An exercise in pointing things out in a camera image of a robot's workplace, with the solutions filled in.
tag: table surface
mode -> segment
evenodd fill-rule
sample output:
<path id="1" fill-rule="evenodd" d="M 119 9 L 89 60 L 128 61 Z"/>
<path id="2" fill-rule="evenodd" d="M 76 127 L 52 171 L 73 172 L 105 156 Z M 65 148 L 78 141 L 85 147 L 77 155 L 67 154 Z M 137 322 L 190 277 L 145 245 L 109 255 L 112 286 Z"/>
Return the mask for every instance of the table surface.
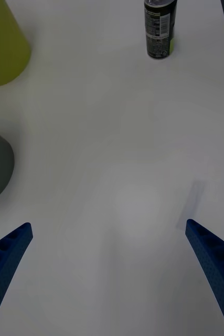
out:
<path id="1" fill-rule="evenodd" d="M 224 239 L 224 15 L 178 0 L 175 50 L 147 56 L 139 0 L 11 0 L 33 47 L 0 87 L 14 175 L 0 238 L 34 240 L 0 335 L 224 336 L 184 233 Z"/>

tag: textured blue plastic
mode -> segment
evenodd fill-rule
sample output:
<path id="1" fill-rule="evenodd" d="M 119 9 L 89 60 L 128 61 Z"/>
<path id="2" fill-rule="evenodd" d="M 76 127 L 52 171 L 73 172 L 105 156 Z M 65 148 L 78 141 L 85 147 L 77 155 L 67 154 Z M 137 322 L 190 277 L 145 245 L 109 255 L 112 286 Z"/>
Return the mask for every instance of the textured blue plastic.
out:
<path id="1" fill-rule="evenodd" d="M 0 305 L 32 238 L 31 225 L 25 223 L 0 240 Z"/>
<path id="2" fill-rule="evenodd" d="M 187 221 L 185 234 L 224 316 L 224 241 L 192 219 Z"/>

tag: yellow cone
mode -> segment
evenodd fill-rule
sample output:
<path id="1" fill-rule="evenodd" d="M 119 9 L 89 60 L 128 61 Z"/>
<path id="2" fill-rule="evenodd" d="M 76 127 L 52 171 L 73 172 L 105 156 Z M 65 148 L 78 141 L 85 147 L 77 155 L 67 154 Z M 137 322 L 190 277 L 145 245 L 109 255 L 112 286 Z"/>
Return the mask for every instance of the yellow cone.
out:
<path id="1" fill-rule="evenodd" d="M 16 78 L 30 59 L 30 46 L 4 0 L 0 0 L 0 85 Z"/>

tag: can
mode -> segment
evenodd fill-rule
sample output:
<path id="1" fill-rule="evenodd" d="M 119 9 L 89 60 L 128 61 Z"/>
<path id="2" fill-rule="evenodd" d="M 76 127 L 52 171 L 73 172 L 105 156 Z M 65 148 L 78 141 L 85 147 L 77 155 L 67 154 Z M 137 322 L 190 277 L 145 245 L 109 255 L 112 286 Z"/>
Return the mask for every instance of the can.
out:
<path id="1" fill-rule="evenodd" d="M 144 0 L 147 53 L 165 58 L 174 48 L 177 0 Z"/>

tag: can label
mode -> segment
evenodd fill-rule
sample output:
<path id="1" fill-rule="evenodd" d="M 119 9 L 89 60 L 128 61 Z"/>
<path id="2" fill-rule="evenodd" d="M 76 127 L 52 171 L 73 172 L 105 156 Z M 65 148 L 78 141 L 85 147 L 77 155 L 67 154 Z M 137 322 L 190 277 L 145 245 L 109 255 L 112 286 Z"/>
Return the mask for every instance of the can label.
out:
<path id="1" fill-rule="evenodd" d="M 147 53 L 154 58 L 164 58 L 173 50 L 176 0 L 162 8 L 145 4 Z"/>

